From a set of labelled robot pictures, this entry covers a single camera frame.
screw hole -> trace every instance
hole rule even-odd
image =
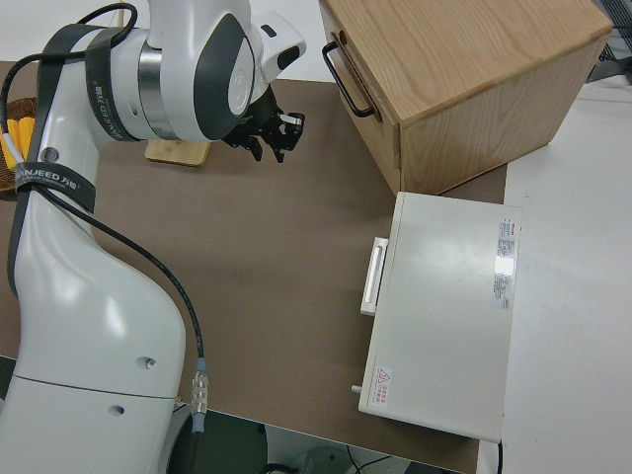
[[[113,417],[121,417],[123,413],[125,413],[125,408],[123,408],[121,405],[112,405],[109,409],[108,412],[110,413],[110,415],[112,415]]]
[[[158,362],[156,361],[156,359],[151,357],[139,357],[136,360],[136,365],[146,370],[153,370],[154,368],[156,368],[157,364]]]
[[[138,107],[134,102],[129,103],[129,111],[133,116],[138,117]]]

woven basket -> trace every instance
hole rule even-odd
[[[38,102],[34,97],[13,101],[7,108],[7,119],[19,120],[24,117],[35,117],[37,106]],[[15,190],[15,174],[7,168],[0,149],[0,193],[15,193]]]

black metal handle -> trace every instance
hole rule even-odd
[[[332,76],[334,76],[334,80],[336,81],[336,84],[338,84],[338,87],[340,88],[340,92],[343,94],[343,97],[347,101],[347,104],[349,104],[349,107],[354,113],[354,115],[356,117],[360,117],[361,119],[364,117],[372,116],[373,114],[375,114],[375,109],[373,107],[369,106],[368,109],[359,109],[357,105],[354,104],[354,100],[352,99],[352,96],[349,94],[349,91],[345,87],[345,84],[343,84],[343,80],[340,78],[338,71],[336,71],[336,68],[334,67],[334,63],[329,58],[329,53],[332,52],[337,47],[338,47],[338,44],[335,41],[332,41],[326,44],[325,47],[323,47],[323,58],[325,59],[325,64],[327,64],[327,67],[332,73]]]

banana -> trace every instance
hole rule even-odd
[[[20,118],[18,122],[18,131],[20,134],[20,152],[26,160],[29,156],[29,147],[31,146],[31,136],[36,126],[36,120],[33,117]]]
[[[12,118],[9,118],[7,120],[7,126],[9,127],[8,131],[9,131],[9,134],[11,135],[11,138],[13,139],[13,142],[16,145],[16,148],[18,148],[18,151],[22,153],[22,150],[20,150],[20,132],[18,128],[18,123]],[[4,142],[4,137],[0,139],[0,142],[1,142],[0,144],[2,145],[2,154],[4,155],[4,161],[7,164],[7,168],[12,170],[13,168],[16,167],[16,159],[13,157],[13,155],[9,151],[9,147]]]

white handle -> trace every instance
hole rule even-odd
[[[362,305],[359,309],[360,313],[367,316],[375,316],[375,311],[377,309],[377,297],[379,295],[379,286],[382,282],[382,271],[384,270],[384,259],[386,258],[387,247],[388,239],[375,237],[373,250],[371,251],[371,259],[368,264],[368,272],[366,273],[366,284],[364,285]]]

